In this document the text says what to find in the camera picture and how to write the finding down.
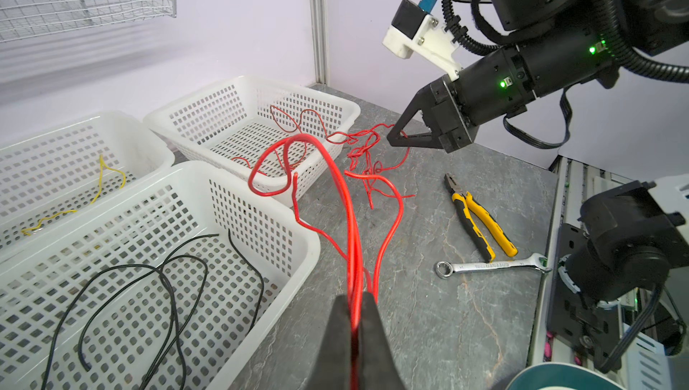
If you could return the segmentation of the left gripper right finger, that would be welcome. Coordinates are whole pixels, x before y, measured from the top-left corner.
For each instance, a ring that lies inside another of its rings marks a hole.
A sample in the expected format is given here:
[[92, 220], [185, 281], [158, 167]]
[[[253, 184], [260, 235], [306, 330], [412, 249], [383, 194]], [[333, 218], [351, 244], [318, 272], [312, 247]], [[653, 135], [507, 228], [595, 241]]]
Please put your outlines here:
[[365, 292], [358, 329], [359, 389], [405, 389], [373, 295]]

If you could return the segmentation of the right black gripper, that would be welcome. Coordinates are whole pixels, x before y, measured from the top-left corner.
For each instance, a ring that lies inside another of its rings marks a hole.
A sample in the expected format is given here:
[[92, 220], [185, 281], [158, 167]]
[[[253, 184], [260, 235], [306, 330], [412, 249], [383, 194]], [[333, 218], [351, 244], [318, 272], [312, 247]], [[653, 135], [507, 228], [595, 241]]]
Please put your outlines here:
[[[426, 133], [409, 135], [407, 127], [422, 114]], [[449, 79], [441, 77], [419, 90], [390, 128], [387, 140], [396, 148], [431, 148], [454, 152], [475, 142], [478, 127], [461, 111], [459, 97]]]

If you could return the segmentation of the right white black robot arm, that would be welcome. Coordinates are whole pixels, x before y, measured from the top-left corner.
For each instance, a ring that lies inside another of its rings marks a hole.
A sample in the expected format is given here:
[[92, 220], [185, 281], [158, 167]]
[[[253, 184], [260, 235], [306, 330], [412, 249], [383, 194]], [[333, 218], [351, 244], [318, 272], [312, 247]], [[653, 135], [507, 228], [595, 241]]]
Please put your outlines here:
[[610, 89], [621, 70], [688, 80], [686, 66], [657, 60], [687, 42], [688, 0], [470, 0], [483, 41], [470, 37], [454, 4], [402, 0], [383, 40], [395, 56], [419, 55], [442, 70], [389, 131], [394, 147], [457, 151], [500, 118], [511, 135], [548, 150], [511, 123], [535, 99], [588, 81]]

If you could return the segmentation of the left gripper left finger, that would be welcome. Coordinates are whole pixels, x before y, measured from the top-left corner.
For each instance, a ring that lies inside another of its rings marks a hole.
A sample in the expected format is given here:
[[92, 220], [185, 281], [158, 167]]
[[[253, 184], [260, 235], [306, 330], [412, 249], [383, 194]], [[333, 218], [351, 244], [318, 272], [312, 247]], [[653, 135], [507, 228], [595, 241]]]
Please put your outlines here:
[[350, 389], [352, 334], [346, 295], [337, 296], [306, 389]]

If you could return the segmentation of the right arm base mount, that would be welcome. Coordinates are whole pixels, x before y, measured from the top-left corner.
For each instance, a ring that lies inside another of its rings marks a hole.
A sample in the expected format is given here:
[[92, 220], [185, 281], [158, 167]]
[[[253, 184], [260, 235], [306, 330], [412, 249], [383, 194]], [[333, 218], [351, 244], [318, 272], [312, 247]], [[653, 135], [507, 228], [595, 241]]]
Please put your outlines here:
[[[547, 331], [592, 357], [602, 373], [621, 358], [660, 304], [671, 270], [688, 265], [688, 176], [633, 181], [581, 205], [582, 228], [563, 224]], [[649, 303], [622, 332], [615, 302], [634, 289]]]

